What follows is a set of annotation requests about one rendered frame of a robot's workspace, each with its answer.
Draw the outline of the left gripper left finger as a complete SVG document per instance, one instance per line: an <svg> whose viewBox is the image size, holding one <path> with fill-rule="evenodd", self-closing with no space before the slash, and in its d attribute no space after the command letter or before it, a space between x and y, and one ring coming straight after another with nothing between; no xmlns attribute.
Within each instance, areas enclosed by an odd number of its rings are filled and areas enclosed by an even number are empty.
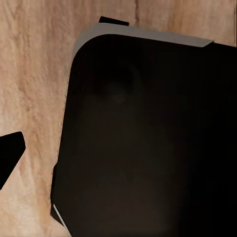
<svg viewBox="0 0 237 237"><path fill-rule="evenodd" d="M26 149L22 132L0 137L0 190Z"/></svg>

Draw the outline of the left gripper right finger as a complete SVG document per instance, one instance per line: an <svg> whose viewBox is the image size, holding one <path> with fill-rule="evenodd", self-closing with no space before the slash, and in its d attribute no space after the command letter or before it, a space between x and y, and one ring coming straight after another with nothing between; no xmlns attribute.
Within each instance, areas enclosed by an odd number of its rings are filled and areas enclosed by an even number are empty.
<svg viewBox="0 0 237 237"><path fill-rule="evenodd" d="M226 131L221 149L237 171L237 133Z"/></svg>

